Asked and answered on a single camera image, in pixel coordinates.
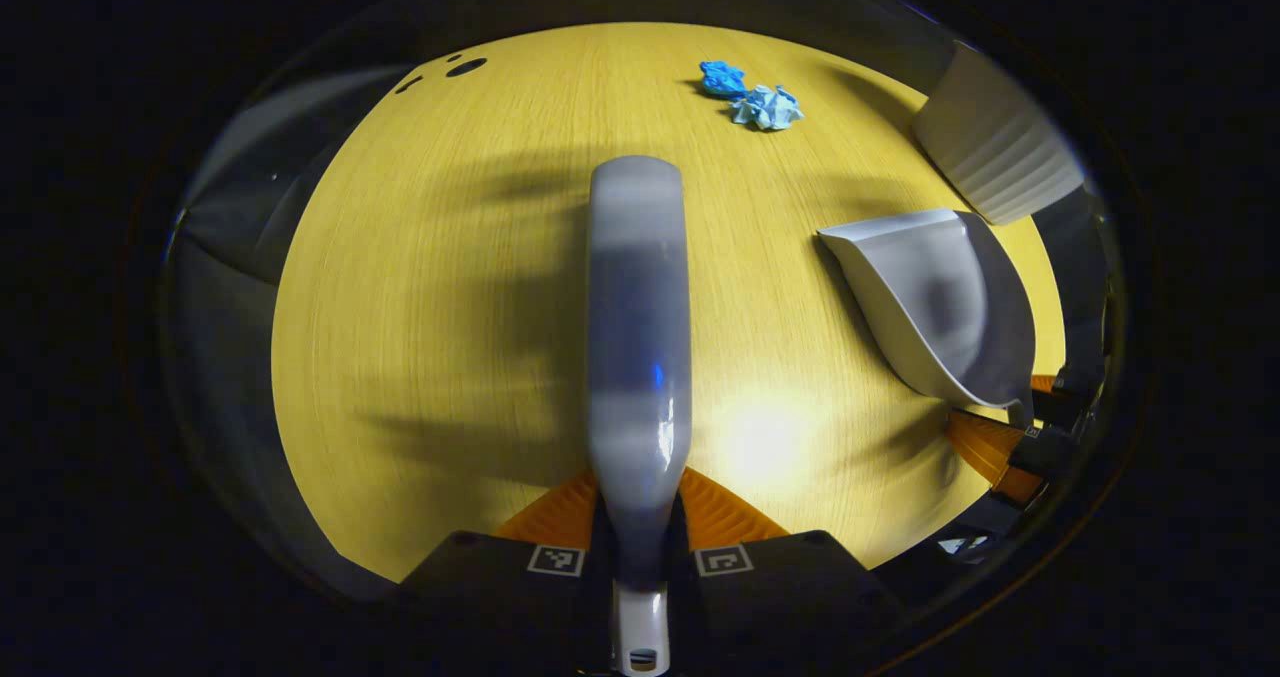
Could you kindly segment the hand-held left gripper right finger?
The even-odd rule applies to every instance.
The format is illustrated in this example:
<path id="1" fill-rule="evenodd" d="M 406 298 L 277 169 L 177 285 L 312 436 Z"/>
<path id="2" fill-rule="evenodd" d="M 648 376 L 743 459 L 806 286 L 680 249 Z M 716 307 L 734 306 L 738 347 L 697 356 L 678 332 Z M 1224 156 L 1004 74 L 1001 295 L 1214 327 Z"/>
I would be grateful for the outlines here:
<path id="1" fill-rule="evenodd" d="M 902 603 L 823 530 L 686 468 L 669 535 L 673 676 L 859 676 Z"/>

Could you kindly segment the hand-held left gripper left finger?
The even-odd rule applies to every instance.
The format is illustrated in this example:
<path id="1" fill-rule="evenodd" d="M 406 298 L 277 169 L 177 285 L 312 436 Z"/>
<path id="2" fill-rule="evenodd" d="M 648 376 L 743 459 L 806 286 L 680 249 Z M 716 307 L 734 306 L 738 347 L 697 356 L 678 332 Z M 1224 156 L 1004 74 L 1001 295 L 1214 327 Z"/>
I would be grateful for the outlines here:
<path id="1" fill-rule="evenodd" d="M 584 471 L 494 532 L 449 534 L 396 590 L 443 672 L 609 676 L 613 532 Z"/>

